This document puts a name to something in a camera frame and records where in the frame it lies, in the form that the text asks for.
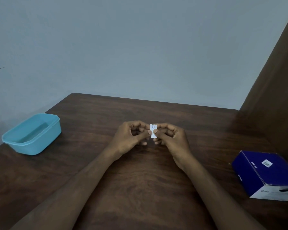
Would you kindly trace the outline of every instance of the brown tabletop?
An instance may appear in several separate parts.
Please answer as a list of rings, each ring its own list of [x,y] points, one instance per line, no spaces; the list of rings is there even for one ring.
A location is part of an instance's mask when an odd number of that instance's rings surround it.
[[[47,113],[62,133],[35,156],[0,146],[0,230],[8,229],[92,161],[123,121],[186,130],[194,156],[268,229],[288,228],[288,202],[250,199],[231,167],[241,149],[275,149],[237,110],[72,93]],[[215,229],[165,146],[136,146],[104,174],[74,229]]]

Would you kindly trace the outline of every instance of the blue box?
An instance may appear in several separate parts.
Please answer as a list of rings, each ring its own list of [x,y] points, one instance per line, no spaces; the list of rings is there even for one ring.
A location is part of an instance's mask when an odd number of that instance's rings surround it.
[[[51,114],[36,114],[18,124],[2,136],[16,152],[36,155],[43,151],[61,133],[60,118]]]
[[[240,151],[232,167],[250,198],[288,201],[288,163],[280,155]]]

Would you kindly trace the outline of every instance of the sticker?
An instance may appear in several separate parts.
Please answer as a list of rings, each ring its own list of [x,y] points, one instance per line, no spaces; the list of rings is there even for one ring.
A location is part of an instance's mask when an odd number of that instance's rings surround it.
[[[263,164],[264,166],[267,166],[268,168],[269,168],[271,165],[273,165],[273,163],[272,163],[271,161],[268,161],[267,159],[265,159],[265,160],[262,162],[262,164]]]
[[[157,125],[151,124],[151,125],[150,125],[150,130],[153,132],[153,133],[150,135],[151,138],[157,138],[156,135],[154,134],[154,129],[157,129]]]

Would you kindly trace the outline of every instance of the wood grain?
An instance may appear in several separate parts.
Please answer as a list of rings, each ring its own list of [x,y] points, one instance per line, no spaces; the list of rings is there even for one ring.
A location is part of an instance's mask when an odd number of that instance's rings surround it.
[[[288,24],[240,111],[288,160]]]
[[[0,230],[8,229],[111,141],[127,120],[169,122],[186,129],[193,154],[268,229],[288,228],[288,202],[247,197],[231,162],[241,149],[275,151],[237,110],[72,93],[47,113],[62,134],[27,156],[0,146]],[[74,229],[215,229],[188,177],[164,146],[137,146],[114,162]]]

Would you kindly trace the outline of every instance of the blue plastic container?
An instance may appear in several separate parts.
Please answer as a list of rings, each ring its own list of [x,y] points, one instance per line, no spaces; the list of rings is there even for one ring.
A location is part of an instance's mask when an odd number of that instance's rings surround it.
[[[2,136],[16,152],[36,155],[43,151],[61,133],[57,115],[36,114]]]

